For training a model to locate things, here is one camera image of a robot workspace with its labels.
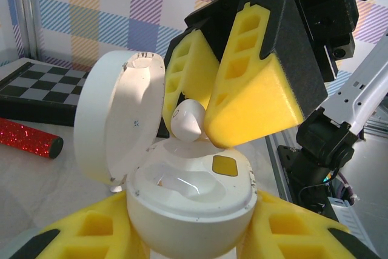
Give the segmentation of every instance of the white table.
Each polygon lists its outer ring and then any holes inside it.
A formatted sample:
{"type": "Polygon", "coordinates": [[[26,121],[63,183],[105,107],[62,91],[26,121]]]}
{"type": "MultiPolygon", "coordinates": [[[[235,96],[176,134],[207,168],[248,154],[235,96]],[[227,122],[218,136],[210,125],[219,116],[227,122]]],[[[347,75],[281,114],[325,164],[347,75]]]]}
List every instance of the white table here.
{"type": "MultiPolygon", "coordinates": [[[[0,67],[0,79],[26,61],[0,67]]],[[[72,127],[20,123],[62,137],[64,148],[55,160],[48,160],[0,144],[0,249],[26,229],[44,227],[112,194],[77,168],[72,127]]],[[[265,140],[237,148],[251,162],[258,188],[278,195],[265,140]]],[[[233,258],[233,253],[225,258],[233,258]]]]}

